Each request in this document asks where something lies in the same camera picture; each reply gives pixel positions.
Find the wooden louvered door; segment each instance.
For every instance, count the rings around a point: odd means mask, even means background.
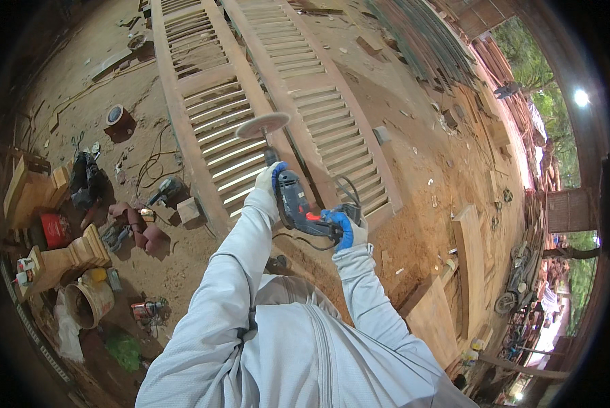
[[[398,188],[371,126],[341,72],[285,0],[222,0],[244,39],[325,208],[350,198],[334,179],[359,190],[371,229],[402,207]]]
[[[267,144],[283,160],[297,160],[283,131],[268,140],[235,137],[245,121],[273,110],[214,0],[151,0],[151,5],[174,134],[193,191],[216,234],[224,237],[265,168]],[[305,180],[300,167],[293,170]],[[307,183],[303,188],[312,194]]]

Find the light gray jacket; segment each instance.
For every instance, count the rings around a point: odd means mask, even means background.
[[[248,195],[136,406],[477,406],[391,306],[370,244],[332,257],[356,328],[311,284],[262,277],[277,217],[267,192]]]

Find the white plastic bag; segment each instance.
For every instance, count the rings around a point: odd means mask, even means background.
[[[54,317],[56,317],[58,322],[58,337],[60,337],[58,355],[82,363],[85,359],[83,358],[83,350],[79,341],[81,327],[67,311],[67,306],[65,306],[65,290],[62,288],[58,290]]]

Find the sleeve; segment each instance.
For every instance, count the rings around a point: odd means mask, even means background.
[[[415,360],[423,358],[442,372],[430,348],[409,332],[407,324],[384,294],[368,245],[342,249],[332,256],[339,269],[343,295],[355,328],[406,358],[411,359],[411,353],[416,355]]]
[[[151,364],[136,406],[219,405],[225,383],[236,387],[230,371],[237,368],[240,335],[249,328],[277,217],[267,192],[255,189],[248,195],[239,221],[210,257],[187,314]]]

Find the glove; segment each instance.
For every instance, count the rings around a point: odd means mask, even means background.
[[[286,168],[286,161],[276,161],[274,164],[265,168],[255,179],[255,188],[268,192],[273,199],[276,199],[277,175]]]
[[[334,251],[339,252],[342,249],[348,249],[356,245],[366,245],[368,243],[368,223],[366,219],[362,216],[359,220],[359,225],[357,225],[344,213],[335,211],[335,209],[332,211],[322,209],[320,211],[320,219],[322,221],[332,221],[339,224],[343,229],[342,240]]]

